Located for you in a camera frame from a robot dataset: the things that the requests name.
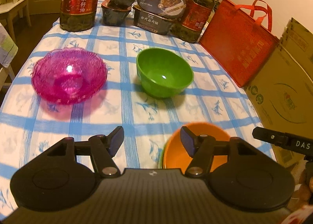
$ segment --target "blue checkered tablecloth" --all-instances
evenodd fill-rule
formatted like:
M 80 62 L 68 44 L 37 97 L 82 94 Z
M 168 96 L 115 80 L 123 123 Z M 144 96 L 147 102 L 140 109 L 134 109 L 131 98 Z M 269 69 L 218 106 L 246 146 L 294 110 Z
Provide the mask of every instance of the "blue checkered tablecloth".
M 252 137 L 261 123 L 245 92 L 201 45 L 135 27 L 132 12 L 123 27 L 101 25 L 101 14 L 99 0 L 95 26 L 83 32 L 63 31 L 55 22 L 6 94 L 0 108 L 0 220 L 17 207 L 9 188 L 13 173 L 66 136 L 83 141 L 122 125 L 125 139 L 114 157 L 118 167 L 156 168 L 164 144 L 176 129 L 188 122 L 208 121 L 275 158 L 270 144 Z M 31 85 L 34 63 L 63 47 L 96 52 L 109 68 L 102 90 L 83 103 L 48 103 Z M 136 56 L 149 47 L 171 50 L 191 65 L 194 82 L 183 93 L 165 100 L 144 93 Z M 92 169 L 89 157 L 79 156 L 78 161 Z

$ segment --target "food packaging box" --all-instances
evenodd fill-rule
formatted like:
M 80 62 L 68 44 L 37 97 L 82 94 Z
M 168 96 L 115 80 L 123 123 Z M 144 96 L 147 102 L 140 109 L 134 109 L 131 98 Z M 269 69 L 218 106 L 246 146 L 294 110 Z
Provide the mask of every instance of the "food packaging box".
M 144 11 L 138 5 L 134 5 L 133 9 L 135 10 L 134 25 L 159 35 L 168 34 L 175 22 L 173 19 L 164 18 Z
M 265 128 L 312 139 L 313 34 L 295 19 L 255 78 L 245 87 Z M 273 146 L 278 163 L 291 166 L 303 155 Z
M 142 9 L 170 19 L 181 17 L 186 8 L 185 0 L 137 0 L 137 2 Z

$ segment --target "red tote bag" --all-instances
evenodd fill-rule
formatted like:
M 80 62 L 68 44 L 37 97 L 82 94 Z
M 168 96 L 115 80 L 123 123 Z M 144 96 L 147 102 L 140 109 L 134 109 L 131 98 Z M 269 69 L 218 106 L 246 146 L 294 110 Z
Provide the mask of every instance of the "red tote bag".
M 243 87 L 261 69 L 279 42 L 272 35 L 272 9 L 252 5 L 235 5 L 222 0 L 199 43 L 216 59 L 234 82 Z M 240 8 L 251 10 L 250 15 Z M 265 12 L 253 18 L 254 11 Z M 268 28 L 261 25 L 268 16 Z

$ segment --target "green plastic bowl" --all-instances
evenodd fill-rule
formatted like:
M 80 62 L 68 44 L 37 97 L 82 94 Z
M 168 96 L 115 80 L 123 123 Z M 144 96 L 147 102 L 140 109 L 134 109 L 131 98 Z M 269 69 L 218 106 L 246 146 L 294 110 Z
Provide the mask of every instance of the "green plastic bowl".
M 161 48 L 148 48 L 138 54 L 137 75 L 143 89 L 154 98 L 173 97 L 193 81 L 189 64 L 175 53 Z

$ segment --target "stacked containers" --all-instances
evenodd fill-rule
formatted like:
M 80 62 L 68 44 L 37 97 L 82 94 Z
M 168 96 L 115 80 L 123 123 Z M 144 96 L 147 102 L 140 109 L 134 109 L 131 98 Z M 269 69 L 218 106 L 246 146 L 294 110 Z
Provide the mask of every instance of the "stacked containers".
M 186 8 L 185 0 L 137 0 L 134 25 L 150 32 L 166 35 Z
M 108 26 L 120 26 L 131 11 L 135 0 L 104 0 L 101 4 L 102 22 Z

